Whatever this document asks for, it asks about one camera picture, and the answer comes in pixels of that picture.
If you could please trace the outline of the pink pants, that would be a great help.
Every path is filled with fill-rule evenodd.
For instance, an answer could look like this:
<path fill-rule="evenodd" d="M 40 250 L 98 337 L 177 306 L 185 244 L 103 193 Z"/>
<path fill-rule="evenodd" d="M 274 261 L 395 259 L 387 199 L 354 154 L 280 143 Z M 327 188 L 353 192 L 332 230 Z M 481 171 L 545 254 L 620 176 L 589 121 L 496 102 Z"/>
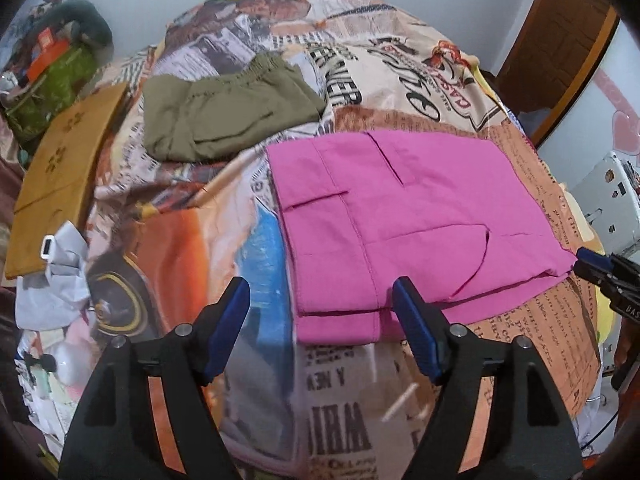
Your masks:
<path fill-rule="evenodd" d="M 401 339 L 390 294 L 402 276 L 469 324 L 545 292 L 574 263 L 489 141 L 341 132 L 267 154 L 302 344 Z"/>

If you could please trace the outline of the white device with stickers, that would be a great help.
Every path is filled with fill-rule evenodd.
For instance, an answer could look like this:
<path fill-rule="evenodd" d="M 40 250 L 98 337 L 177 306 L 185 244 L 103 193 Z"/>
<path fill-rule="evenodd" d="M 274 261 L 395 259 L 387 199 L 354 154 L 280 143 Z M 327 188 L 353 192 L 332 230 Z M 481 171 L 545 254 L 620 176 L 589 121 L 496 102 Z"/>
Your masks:
<path fill-rule="evenodd" d="M 608 152 L 570 190 L 605 252 L 639 262 L 638 172 L 628 160 Z"/>

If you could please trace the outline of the brown wooden door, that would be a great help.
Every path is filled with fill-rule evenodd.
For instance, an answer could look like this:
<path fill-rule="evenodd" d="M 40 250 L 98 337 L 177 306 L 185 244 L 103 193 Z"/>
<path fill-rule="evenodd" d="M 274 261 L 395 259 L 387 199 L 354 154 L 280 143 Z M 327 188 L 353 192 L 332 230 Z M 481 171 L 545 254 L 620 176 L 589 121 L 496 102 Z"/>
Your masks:
<path fill-rule="evenodd" d="M 598 67 L 620 18 L 611 0 L 534 0 L 497 76 L 500 98 L 536 146 Z"/>

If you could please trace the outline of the wooden folding board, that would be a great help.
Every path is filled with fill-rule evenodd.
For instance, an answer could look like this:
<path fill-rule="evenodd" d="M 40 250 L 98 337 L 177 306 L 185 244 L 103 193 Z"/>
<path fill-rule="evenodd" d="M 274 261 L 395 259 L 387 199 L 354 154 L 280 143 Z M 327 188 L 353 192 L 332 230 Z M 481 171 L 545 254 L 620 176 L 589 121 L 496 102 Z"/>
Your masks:
<path fill-rule="evenodd" d="M 55 117 L 24 177 L 14 207 L 4 277 L 40 272 L 43 239 L 70 221 L 85 226 L 100 149 L 128 84 L 103 87 Z"/>

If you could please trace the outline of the printed newspaper pattern blanket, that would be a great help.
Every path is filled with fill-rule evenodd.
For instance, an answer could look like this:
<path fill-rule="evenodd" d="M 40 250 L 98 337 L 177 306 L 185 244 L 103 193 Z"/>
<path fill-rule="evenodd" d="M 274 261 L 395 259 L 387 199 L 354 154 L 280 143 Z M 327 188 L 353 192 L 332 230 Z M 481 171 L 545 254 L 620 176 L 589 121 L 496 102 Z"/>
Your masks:
<path fill-rule="evenodd" d="M 277 53 L 326 99 L 319 120 L 202 162 L 161 162 L 143 146 L 143 87 L 239 73 Z M 437 30 L 374 0 L 208 0 L 177 18 L 134 80 L 134 98 L 96 172 L 86 232 L 96 340 L 160 337 L 192 322 L 235 276 L 250 308 L 224 374 L 206 388 L 224 444 L 247 479 L 398 479 L 434 408 L 405 335 L 302 344 L 290 255 L 268 160 L 285 141 L 341 132 L 441 132 L 503 152 L 562 247 L 582 244 L 565 193 L 506 111 Z M 597 381 L 597 299 L 572 270 L 513 310 L 465 324 L 529 337 L 576 415 Z"/>

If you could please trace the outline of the olive green folded pants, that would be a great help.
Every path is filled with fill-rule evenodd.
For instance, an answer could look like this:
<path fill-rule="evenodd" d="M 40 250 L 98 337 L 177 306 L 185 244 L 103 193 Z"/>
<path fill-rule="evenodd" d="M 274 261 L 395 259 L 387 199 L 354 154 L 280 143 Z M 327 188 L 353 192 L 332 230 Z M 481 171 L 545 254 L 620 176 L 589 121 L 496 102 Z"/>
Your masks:
<path fill-rule="evenodd" d="M 143 146 L 161 162 L 222 159 L 316 122 L 325 108 L 326 99 L 306 83 L 299 67 L 277 53 L 261 53 L 235 74 L 148 79 Z"/>

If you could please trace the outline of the green patterned bag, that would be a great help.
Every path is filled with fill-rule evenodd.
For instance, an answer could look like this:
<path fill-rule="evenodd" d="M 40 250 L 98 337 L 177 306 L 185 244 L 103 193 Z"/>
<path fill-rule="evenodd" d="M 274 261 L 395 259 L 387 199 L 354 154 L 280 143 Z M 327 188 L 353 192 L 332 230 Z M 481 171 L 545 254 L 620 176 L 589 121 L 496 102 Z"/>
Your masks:
<path fill-rule="evenodd" d="M 85 47 L 71 47 L 6 109 L 6 119 L 21 145 L 35 141 L 53 118 L 76 101 L 98 66 Z"/>

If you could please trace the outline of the orange box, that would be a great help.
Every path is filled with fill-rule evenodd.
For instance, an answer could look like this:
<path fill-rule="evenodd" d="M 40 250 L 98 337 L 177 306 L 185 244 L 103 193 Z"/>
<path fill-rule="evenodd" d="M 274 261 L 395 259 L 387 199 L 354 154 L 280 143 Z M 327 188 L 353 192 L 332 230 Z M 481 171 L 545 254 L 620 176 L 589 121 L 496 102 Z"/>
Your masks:
<path fill-rule="evenodd" d="M 40 32 L 37 40 L 39 52 L 27 70 L 29 82 L 35 82 L 51 64 L 70 50 L 70 43 L 64 38 L 54 36 L 49 27 Z"/>

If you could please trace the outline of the dark grey plush cushion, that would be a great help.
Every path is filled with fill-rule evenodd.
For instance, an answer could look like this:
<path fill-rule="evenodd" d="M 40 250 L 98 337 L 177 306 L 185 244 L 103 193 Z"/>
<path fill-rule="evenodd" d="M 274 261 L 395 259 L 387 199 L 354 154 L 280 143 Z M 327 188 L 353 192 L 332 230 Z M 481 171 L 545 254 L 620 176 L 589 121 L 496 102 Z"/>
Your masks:
<path fill-rule="evenodd" d="M 101 50 L 113 42 L 110 26 L 88 0 L 66 0 L 54 6 L 35 21 L 32 36 L 37 39 L 47 29 L 53 36 L 71 44 L 86 44 L 93 50 Z"/>

